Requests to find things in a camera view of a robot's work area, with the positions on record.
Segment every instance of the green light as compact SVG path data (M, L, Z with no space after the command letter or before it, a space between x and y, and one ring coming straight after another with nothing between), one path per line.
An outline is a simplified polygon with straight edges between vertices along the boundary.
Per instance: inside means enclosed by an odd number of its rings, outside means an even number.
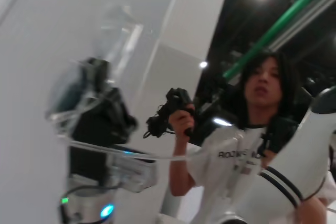
M63 198L62 199L62 204L66 204L66 203L68 203L69 202L69 199L68 198Z

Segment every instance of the black hair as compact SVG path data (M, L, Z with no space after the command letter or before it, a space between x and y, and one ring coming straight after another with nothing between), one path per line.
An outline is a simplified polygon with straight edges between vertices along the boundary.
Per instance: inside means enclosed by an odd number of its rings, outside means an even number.
M277 115L288 116L293 108L296 94L299 88L299 78L294 66L282 53L261 52L244 66L241 72L239 83L237 85L237 104L239 104L237 108L237 126L240 129L244 129L248 125L247 103L244 95L246 82L254 73L254 71L270 57L273 57L277 61L280 86L282 90L282 99L280 101Z

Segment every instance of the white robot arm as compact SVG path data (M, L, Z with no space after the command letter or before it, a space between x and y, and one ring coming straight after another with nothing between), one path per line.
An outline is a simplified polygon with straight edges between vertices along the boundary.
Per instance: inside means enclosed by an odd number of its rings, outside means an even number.
M287 146L217 224L267 224L285 216L320 189L336 129L336 87L313 102Z

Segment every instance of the young man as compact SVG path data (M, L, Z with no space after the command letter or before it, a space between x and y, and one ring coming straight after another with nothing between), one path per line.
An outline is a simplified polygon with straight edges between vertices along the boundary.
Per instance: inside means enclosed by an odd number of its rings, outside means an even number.
M237 126L217 129L208 137L202 146L208 150L206 155L199 155L188 162L171 163L170 188L174 196L183 196L192 187L204 186L201 207L192 224L206 224L211 216L220 214L214 212L214 204L218 205L216 199L236 165L237 156L251 155L235 185L233 202L246 191L252 176L266 167L276 155L265 150L265 157L260 157L257 148L262 143L260 137L270 120L276 115L286 116L290 112L297 89L296 73L283 55L263 53L245 67L238 87L240 101ZM184 155L189 141L184 131L194 126L194 120L188 112L176 111L170 116L170 124L176 133L174 155ZM210 146L220 146L225 140L234 137L239 128L244 130L242 143L237 145L232 142L223 150L210 150ZM305 201L293 214L273 220L271 224L325 224L325 206L336 199L335 183L330 174L326 178L317 195ZM223 204L217 208L225 211L227 206Z

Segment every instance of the green pipe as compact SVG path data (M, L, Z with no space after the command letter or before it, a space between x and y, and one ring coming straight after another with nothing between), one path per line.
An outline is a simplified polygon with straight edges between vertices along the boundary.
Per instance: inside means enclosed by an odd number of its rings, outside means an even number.
M226 81L231 80L237 75L245 64L253 59L253 57L265 46L267 46L282 30L283 28L300 12L302 11L312 0L297 0L272 27L254 44L254 46L242 56L242 58L236 62L230 69L228 69L223 77Z

